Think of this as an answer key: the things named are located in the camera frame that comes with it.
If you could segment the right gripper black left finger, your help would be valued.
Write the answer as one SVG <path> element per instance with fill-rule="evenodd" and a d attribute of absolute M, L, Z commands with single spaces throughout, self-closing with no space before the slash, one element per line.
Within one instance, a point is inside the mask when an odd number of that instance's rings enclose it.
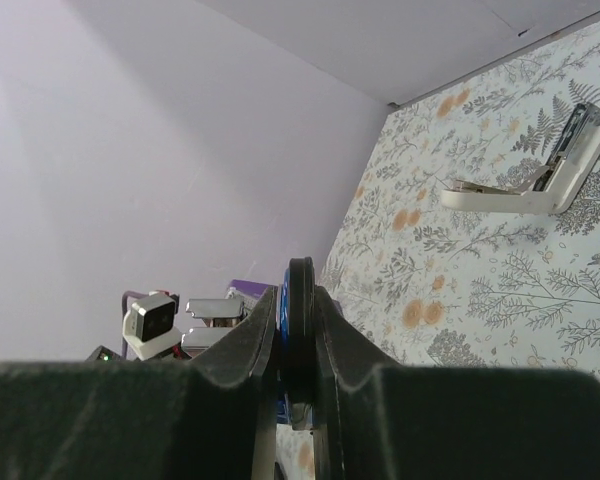
<path fill-rule="evenodd" d="M 277 292 L 191 360 L 0 363 L 0 479 L 271 479 Z"/>

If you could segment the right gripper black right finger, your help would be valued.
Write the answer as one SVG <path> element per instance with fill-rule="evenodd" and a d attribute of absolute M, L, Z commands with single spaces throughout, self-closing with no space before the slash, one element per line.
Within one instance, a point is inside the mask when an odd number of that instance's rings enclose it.
<path fill-rule="evenodd" d="M 319 479 L 600 479 L 600 382 L 403 366 L 314 297 Z"/>

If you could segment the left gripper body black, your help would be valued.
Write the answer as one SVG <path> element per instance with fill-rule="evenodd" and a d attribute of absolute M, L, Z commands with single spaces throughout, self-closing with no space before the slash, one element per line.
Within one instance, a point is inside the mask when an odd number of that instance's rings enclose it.
<path fill-rule="evenodd" d="M 104 361 L 104 362 L 112 362 L 112 361 L 122 361 L 123 357 L 114 352 L 113 350 L 100 345 L 94 349 L 94 351 L 86 358 L 86 362 L 95 362 L 95 361 Z"/>

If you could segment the blue stapler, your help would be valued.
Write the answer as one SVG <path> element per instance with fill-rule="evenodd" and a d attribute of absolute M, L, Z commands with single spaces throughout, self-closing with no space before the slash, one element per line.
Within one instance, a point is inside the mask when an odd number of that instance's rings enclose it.
<path fill-rule="evenodd" d="M 277 415 L 296 431 L 313 428 L 316 347 L 314 328 L 315 272 L 309 257 L 289 261 L 278 289 L 280 336 Z"/>

